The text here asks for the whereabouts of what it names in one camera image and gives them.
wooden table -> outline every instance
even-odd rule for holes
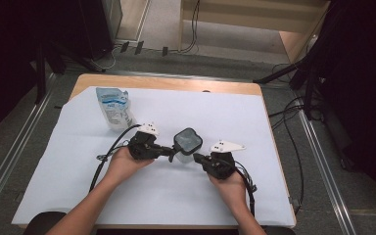
[[[257,84],[103,74],[84,74],[78,78],[70,101],[63,106],[47,150],[29,182],[14,224],[26,227],[40,212],[68,212],[88,192],[98,164],[95,156],[104,153],[118,136],[107,127],[101,115],[94,86],[128,90],[130,108],[138,121],[158,120],[156,124],[161,134],[157,142],[160,145],[171,146],[172,136],[188,126],[196,129],[204,139],[203,154],[208,153],[208,147],[221,136],[227,141],[231,137],[241,141],[239,144],[245,144],[247,151],[236,152],[234,158],[248,169],[259,188],[254,195],[260,224],[295,226],[286,181]],[[173,105],[179,103],[168,99],[172,97],[183,102],[193,96],[200,97],[197,101],[202,104],[194,105],[193,99],[192,104],[181,106],[182,110]],[[244,102],[239,102],[239,105],[230,103],[236,100]],[[209,101],[213,101],[213,107],[209,106]],[[232,113],[224,109],[231,109],[229,112],[237,110],[237,116],[232,117]],[[98,228],[236,227],[231,213],[198,164],[179,161],[170,164],[166,158],[159,158],[150,167],[138,171],[130,181],[120,185],[109,199],[96,223]]]
[[[181,0],[179,50],[183,21],[192,21],[196,4],[197,0]],[[294,63],[322,27],[329,4],[326,0],[201,0],[198,21],[279,30]]]

human arm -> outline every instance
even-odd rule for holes
[[[153,160],[134,160],[127,147],[120,148],[111,158],[109,168],[99,184],[47,233],[89,234],[100,212],[115,189],[138,169]]]
[[[263,235],[264,230],[250,213],[246,204],[246,186],[238,172],[230,177],[221,180],[209,175],[211,183],[218,189],[218,192],[231,210],[234,218],[239,224],[240,231],[245,235]]]

gray floor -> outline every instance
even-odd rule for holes
[[[22,230],[11,225],[12,217],[20,203],[34,169],[42,156],[47,141],[55,126],[59,109],[68,100],[77,77],[86,72],[81,66],[68,62],[68,71],[58,77],[44,114],[25,145],[20,160],[16,164],[8,182],[0,195],[0,234],[22,234]],[[220,79],[250,82],[251,79],[271,73],[273,65],[252,63],[201,56],[169,55],[162,57],[160,52],[144,51],[134,56],[132,49],[123,54],[117,53],[117,64],[108,73],[120,71],[143,71],[171,74],[189,74],[220,77]],[[262,87],[264,101],[269,113],[283,110],[293,98],[286,84],[273,81]],[[12,142],[20,131],[23,122],[32,109],[35,90],[31,90],[0,125],[0,162],[9,151]],[[297,142],[305,175],[305,198],[297,216],[295,232],[301,234],[342,234],[334,209],[320,176],[312,150],[308,144],[301,121],[296,116],[288,121]],[[326,127],[314,122],[318,137],[328,158],[328,162],[338,182],[340,190],[352,213],[352,221],[357,234],[376,234],[376,184],[365,174],[350,173],[341,169],[337,151],[332,144]],[[276,145],[292,197],[300,195],[298,162],[284,126],[274,131]]]

white floor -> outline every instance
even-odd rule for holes
[[[151,0],[139,41],[144,48],[177,49],[180,1]],[[265,62],[289,63],[278,31],[198,22],[197,43],[190,54]],[[191,22],[184,22],[183,48],[192,40]]]

person's right hand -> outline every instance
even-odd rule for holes
[[[232,212],[235,209],[247,207],[246,186],[238,172],[234,172],[226,179],[216,179],[211,175],[209,175],[209,179]]]

